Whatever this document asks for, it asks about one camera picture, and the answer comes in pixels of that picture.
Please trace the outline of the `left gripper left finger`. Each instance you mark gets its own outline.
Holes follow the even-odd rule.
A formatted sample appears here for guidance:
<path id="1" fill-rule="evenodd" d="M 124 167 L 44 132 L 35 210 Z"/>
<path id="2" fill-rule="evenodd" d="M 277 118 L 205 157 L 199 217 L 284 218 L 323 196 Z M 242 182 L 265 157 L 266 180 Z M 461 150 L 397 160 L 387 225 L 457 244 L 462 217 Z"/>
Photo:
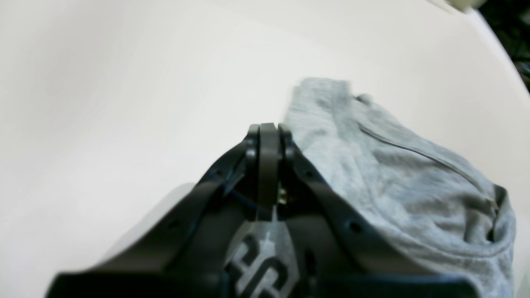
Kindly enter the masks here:
<path id="1" fill-rule="evenodd" d="M 229 246 L 244 222 L 272 221 L 280 149 L 274 124 L 250 126 L 244 140 L 138 240 L 91 269 L 58 275 L 47 297 L 233 297 Z"/>

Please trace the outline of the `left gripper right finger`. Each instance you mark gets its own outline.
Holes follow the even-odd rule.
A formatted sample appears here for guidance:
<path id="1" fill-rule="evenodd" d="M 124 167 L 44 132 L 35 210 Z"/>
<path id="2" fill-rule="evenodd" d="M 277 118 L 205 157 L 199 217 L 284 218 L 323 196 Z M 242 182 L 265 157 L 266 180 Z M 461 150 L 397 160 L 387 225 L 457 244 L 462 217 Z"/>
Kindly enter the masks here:
<path id="1" fill-rule="evenodd" d="M 397 251 L 324 181 L 287 125 L 280 124 L 277 134 L 277 211 L 294 247 L 302 249 L 304 298 L 478 296 L 465 278 L 428 269 Z"/>

